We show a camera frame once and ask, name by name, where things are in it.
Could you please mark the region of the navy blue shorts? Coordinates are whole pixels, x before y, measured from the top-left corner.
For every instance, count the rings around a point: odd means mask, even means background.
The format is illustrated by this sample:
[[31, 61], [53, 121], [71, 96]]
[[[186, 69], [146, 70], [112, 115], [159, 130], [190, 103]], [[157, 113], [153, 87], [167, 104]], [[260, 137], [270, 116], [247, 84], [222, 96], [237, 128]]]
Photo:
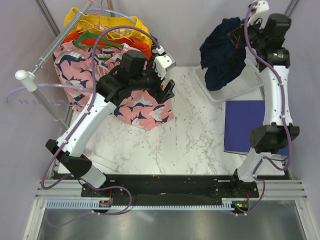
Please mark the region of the navy blue shorts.
[[206, 69], [206, 88], [219, 91], [240, 76], [245, 68], [246, 50], [237, 49], [228, 33], [240, 26], [239, 17], [224, 18], [200, 46], [200, 65]]

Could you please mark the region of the translucent lilac hanger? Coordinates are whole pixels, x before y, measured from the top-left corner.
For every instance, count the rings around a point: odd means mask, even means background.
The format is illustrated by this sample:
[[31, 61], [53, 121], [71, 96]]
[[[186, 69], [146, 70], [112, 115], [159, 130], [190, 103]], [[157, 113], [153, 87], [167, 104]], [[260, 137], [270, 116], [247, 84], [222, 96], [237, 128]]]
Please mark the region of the translucent lilac hanger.
[[[36, 85], [38, 88], [60, 88], [60, 89], [72, 89], [72, 90], [78, 90], [80, 92], [83, 93], [90, 93], [92, 94], [93, 91], [91, 89], [88, 88], [84, 88], [84, 87], [79, 87], [79, 86], [74, 86], [74, 85], [68, 85], [68, 84], [61, 84], [61, 83], [39, 83]], [[10, 97], [18, 92], [27, 90], [26, 87], [21, 86], [21, 87], [17, 87], [13, 90], [11, 90], [5, 97], [5, 102], [7, 104], [19, 104], [19, 105], [40, 105], [40, 100], [26, 100], [25, 98], [22, 99], [17, 99], [16, 101], [11, 101]], [[45, 98], [45, 100], [47, 100], [50, 104], [52, 104], [53, 106], [66, 106], [66, 107], [72, 107], [74, 104], [70, 103], [70, 102], [66, 102], [64, 100], [58, 100], [57, 102], [52, 102], [48, 99]]]

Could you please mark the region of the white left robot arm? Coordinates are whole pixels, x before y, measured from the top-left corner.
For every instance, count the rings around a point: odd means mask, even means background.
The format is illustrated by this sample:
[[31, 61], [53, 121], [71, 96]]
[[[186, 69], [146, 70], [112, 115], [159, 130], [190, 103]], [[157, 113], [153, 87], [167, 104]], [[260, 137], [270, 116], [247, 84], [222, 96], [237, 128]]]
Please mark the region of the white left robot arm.
[[57, 140], [50, 139], [46, 148], [74, 177], [87, 182], [99, 197], [110, 191], [107, 178], [84, 155], [84, 149], [107, 116], [131, 96], [133, 91], [146, 90], [158, 104], [174, 97], [175, 82], [165, 88], [161, 84], [176, 61], [168, 53], [146, 59], [144, 53], [129, 50], [122, 55], [119, 65], [102, 76], [91, 94], [88, 104], [69, 129]]

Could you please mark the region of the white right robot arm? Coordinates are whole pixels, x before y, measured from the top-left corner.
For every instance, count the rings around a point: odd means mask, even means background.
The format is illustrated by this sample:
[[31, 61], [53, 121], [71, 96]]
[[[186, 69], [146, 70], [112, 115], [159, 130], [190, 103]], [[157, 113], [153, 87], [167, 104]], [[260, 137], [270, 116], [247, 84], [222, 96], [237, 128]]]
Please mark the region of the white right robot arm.
[[[224, 18], [202, 39], [199, 66], [176, 66], [166, 73], [173, 84], [166, 101], [173, 118], [152, 129], [159, 174], [225, 175], [234, 180], [230, 193], [240, 197], [246, 184], [257, 181], [262, 165], [286, 170], [273, 156], [280, 149], [291, 151], [300, 130], [290, 116], [290, 62], [284, 37], [274, 37], [277, 18], [271, 14], [266, 25], [260, 14]], [[237, 95], [246, 94], [247, 80], [256, 78], [264, 87], [264, 105], [233, 108], [226, 131], [228, 102], [236, 97], [224, 89], [235, 85]]]

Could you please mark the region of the yellow shorts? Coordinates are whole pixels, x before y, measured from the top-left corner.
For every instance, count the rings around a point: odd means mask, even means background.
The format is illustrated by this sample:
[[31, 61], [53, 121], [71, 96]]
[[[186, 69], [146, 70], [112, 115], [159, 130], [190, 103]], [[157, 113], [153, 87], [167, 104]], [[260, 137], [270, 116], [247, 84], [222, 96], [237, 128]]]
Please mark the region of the yellow shorts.
[[[84, 16], [83, 14], [80, 14], [80, 16], [81, 16], [80, 20], [73, 27], [70, 33], [73, 33], [75, 31], [81, 32], [81, 31], [89, 30], [92, 33], [100, 35], [107, 28], [112, 28], [116, 26], [132, 26], [132, 27], [141, 29], [147, 34], [150, 34], [148, 28], [142, 23], [142, 21], [137, 16], [131, 16], [133, 21], [131, 21], [126, 17], [108, 17], [103, 15]], [[151, 47], [153, 44], [152, 40], [148, 36], [134, 29], [120, 28], [115, 30], [115, 32], [127, 38], [137, 39], [140, 42], [147, 44], [149, 47]]]

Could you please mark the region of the pink shark print shorts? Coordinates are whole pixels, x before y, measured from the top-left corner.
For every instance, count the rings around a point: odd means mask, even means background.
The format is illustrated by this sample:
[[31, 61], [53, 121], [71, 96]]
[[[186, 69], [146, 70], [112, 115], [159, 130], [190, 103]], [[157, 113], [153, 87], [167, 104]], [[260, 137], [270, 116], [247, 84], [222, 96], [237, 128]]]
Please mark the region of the pink shark print shorts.
[[[82, 89], [93, 89], [93, 78], [99, 80], [120, 64], [124, 53], [132, 47], [98, 48], [92, 54], [92, 48], [77, 48], [71, 41], [61, 44], [53, 53], [53, 63], [60, 82], [75, 88], [65, 88], [72, 109], [81, 112], [89, 102], [91, 93]], [[151, 130], [171, 121], [174, 116], [168, 104], [159, 104], [145, 90], [133, 91], [114, 110], [114, 116], [137, 128]]]

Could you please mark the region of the green hanger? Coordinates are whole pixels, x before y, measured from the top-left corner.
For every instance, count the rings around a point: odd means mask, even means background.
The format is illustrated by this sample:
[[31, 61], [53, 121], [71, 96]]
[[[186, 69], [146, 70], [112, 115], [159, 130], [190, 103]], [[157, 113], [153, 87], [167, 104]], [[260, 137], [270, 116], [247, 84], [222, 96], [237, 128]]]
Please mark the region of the green hanger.
[[110, 40], [106, 40], [104, 37], [98, 42], [96, 50], [94, 51], [94, 45], [99, 35], [91, 32], [79, 33], [75, 31], [68, 35], [69, 41], [73, 50], [88, 59], [95, 52], [95, 57], [98, 60], [110, 60], [114, 56], [121, 54], [125, 50], [125, 45], [115, 43]]

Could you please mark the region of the orange shorts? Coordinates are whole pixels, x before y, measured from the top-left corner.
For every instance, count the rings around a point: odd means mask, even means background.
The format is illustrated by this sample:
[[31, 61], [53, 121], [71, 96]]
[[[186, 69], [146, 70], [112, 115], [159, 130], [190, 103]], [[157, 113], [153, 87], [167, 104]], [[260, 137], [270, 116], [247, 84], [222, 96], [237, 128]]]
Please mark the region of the orange shorts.
[[55, 49], [52, 58], [58, 74], [69, 71], [76, 75], [92, 70], [109, 73], [120, 64], [123, 55], [131, 50], [144, 53], [147, 60], [152, 56], [147, 43], [130, 37], [116, 40], [102, 38], [96, 50], [93, 50], [98, 35], [87, 37], [87, 34], [74, 31]]

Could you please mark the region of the light blue hanger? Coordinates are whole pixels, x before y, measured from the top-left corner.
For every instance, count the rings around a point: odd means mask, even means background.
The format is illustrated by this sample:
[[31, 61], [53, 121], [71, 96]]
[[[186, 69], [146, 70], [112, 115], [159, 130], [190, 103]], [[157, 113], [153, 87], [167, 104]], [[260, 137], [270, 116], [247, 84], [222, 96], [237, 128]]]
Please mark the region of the light blue hanger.
[[91, 15], [101, 15], [101, 14], [104, 14], [104, 13], [108, 13], [108, 14], [114, 14], [114, 15], [116, 15], [116, 16], [120, 16], [120, 17], [123, 17], [123, 18], [125, 18], [125, 19], [128, 19], [128, 20], [130, 20], [131, 22], [133, 22], [133, 23], [136, 23], [137, 21], [133, 18], [133, 17], [131, 17], [131, 16], [128, 16], [128, 15], [125, 15], [125, 14], [123, 14], [123, 13], [121, 13], [121, 12], [118, 12], [118, 11], [115, 11], [115, 10], [110, 10], [110, 9], [106, 9], [106, 8], [96, 8], [96, 7], [91, 7], [91, 8], [89, 8], [88, 10], [87, 10], [88, 12], [90, 12], [91, 13]]

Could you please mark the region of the white plastic basket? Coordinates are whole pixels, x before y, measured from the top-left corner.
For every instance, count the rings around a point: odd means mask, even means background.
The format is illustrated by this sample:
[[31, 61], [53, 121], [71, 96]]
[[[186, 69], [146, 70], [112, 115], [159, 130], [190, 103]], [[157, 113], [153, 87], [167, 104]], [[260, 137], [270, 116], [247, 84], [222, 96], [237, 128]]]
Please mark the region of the white plastic basket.
[[246, 58], [244, 62], [246, 66], [241, 74], [218, 91], [209, 91], [206, 88], [206, 69], [201, 69], [200, 65], [193, 69], [193, 76], [199, 85], [199, 89], [202, 90], [204, 96], [212, 105], [231, 100], [263, 86], [258, 68], [249, 58]]

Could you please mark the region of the blue binder folder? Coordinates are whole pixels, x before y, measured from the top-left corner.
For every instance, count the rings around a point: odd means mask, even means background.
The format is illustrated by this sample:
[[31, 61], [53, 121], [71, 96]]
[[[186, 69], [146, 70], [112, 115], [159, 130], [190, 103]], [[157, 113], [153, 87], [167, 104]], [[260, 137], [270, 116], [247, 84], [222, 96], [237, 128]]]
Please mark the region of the blue binder folder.
[[247, 155], [251, 149], [252, 130], [263, 125], [263, 100], [229, 100], [225, 103], [224, 151]]

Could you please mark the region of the silver clothes rack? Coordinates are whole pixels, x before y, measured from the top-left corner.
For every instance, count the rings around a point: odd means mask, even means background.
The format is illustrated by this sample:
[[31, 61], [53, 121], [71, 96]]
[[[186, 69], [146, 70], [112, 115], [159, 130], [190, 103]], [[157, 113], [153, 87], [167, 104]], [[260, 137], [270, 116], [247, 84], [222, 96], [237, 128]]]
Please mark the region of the silver clothes rack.
[[[52, 18], [50, 11], [47, 8], [45, 0], [35, 0], [35, 3], [43, 13], [45, 19], [48, 20], [49, 24], [53, 24], [55, 28], [57, 27], [55, 23], [55, 19]], [[21, 82], [21, 84], [26, 87], [26, 90], [30, 92], [36, 100], [40, 100], [40, 104], [45, 108], [45, 110], [51, 115], [52, 119], [57, 122], [60, 128], [64, 131], [68, 131], [69, 123], [67, 124], [65, 120], [61, 118], [61, 116], [56, 112], [53, 108], [52, 104], [45, 100], [44, 95], [41, 93], [37, 85], [34, 83], [34, 79], [41, 68], [46, 64], [48, 59], [51, 57], [53, 52], [58, 48], [58, 46], [62, 43], [63, 39], [70, 33], [71, 29], [76, 25], [76, 23], [80, 20], [82, 12], [85, 13], [91, 7], [92, 1], [89, 3], [84, 3], [80, 12], [76, 13], [75, 16], [71, 19], [71, 22], [67, 24], [67, 26], [61, 31], [53, 29], [52, 31], [56, 38], [53, 42], [47, 47], [44, 53], [38, 58], [37, 62], [31, 67], [30, 70], [19, 70], [16, 72], [15, 77], [17, 80]], [[88, 157], [89, 160], [93, 160], [93, 163], [98, 164], [102, 168], [100, 170], [107, 169], [107, 173], [116, 173], [119, 170], [119, 165], [107, 161], [105, 158], [96, 155], [90, 149], [86, 147], [80, 147], [79, 150], [83, 150], [83, 154]]]

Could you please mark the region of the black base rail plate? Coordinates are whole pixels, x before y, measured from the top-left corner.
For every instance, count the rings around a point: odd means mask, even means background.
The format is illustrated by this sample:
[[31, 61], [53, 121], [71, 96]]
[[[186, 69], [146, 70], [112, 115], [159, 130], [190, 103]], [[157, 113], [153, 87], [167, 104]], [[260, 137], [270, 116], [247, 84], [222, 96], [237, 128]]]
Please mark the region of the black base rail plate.
[[257, 200], [262, 193], [280, 196], [293, 181], [287, 176], [259, 176], [244, 182], [234, 175], [138, 175], [108, 174], [100, 190], [76, 179], [61, 181], [54, 190], [76, 190], [82, 198], [107, 199], [135, 204], [220, 204]]

